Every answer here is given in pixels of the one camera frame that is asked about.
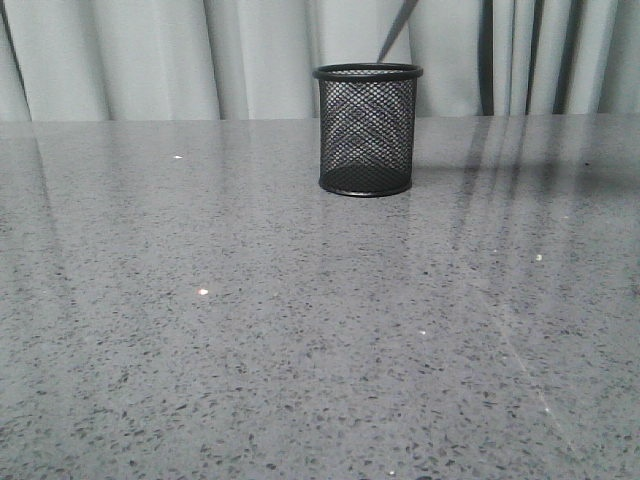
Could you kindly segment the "grey curtain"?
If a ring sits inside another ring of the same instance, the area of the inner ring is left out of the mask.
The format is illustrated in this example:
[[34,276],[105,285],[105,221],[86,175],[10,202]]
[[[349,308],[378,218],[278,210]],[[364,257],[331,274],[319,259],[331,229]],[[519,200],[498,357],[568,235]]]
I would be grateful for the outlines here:
[[313,70],[424,73],[427,116],[635,113],[635,1],[5,1],[5,121],[309,118]]

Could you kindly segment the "orange and grey scissors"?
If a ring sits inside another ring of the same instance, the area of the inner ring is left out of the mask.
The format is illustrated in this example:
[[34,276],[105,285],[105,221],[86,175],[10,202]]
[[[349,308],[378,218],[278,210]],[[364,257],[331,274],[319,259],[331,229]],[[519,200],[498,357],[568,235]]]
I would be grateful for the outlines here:
[[385,37],[385,40],[379,50],[376,62],[377,63],[383,63],[387,54],[389,53],[389,51],[391,50],[391,48],[393,47],[395,41],[397,40],[398,36],[400,35],[400,33],[402,32],[402,30],[404,29],[405,25],[407,24],[407,22],[409,21],[409,19],[411,18],[411,15],[413,13],[413,11],[415,10],[416,6],[418,5],[419,1],[418,0],[404,0],[401,7],[399,8],[388,32],[387,35]]

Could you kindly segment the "black mesh pen cup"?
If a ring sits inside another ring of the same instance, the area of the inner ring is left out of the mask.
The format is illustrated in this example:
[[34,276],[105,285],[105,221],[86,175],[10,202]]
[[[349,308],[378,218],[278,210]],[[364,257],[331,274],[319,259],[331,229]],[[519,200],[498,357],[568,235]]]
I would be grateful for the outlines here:
[[382,197],[412,184],[420,66],[348,63],[314,70],[320,106],[319,185]]

